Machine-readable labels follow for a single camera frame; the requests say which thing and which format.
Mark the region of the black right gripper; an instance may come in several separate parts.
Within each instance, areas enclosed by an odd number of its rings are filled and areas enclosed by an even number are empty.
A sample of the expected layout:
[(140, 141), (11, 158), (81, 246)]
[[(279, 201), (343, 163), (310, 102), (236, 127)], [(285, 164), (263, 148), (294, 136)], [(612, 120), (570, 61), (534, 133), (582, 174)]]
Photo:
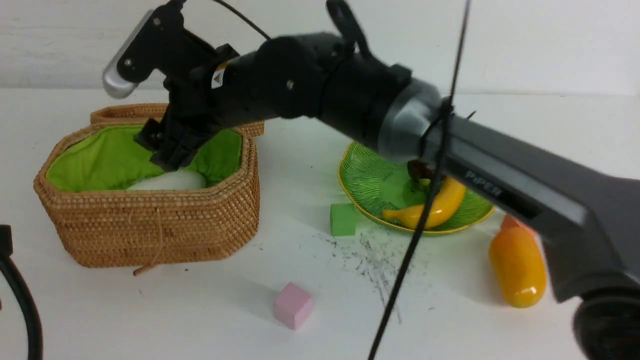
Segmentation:
[(177, 48), (156, 69), (165, 76), (166, 112), (160, 121), (147, 121), (135, 138), (152, 152), (153, 164), (167, 173), (187, 167), (221, 130), (211, 114), (211, 78), (217, 66), (237, 55), (228, 43), (213, 47), (189, 30), (179, 32)]

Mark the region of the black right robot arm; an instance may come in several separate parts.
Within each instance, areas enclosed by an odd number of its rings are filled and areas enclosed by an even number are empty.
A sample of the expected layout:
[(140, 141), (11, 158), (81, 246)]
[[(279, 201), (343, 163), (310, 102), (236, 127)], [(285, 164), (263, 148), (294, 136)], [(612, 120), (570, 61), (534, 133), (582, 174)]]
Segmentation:
[(187, 166), (222, 129), (316, 118), (393, 161), (422, 160), (542, 235), (558, 301), (580, 297), (573, 332), (590, 360), (639, 358), (639, 181), (613, 177), (454, 114), (449, 98), (388, 66), (358, 39), (268, 39), (237, 55), (188, 30), (140, 30), (115, 63), (125, 95), (152, 71), (169, 107), (137, 142), (165, 171)]

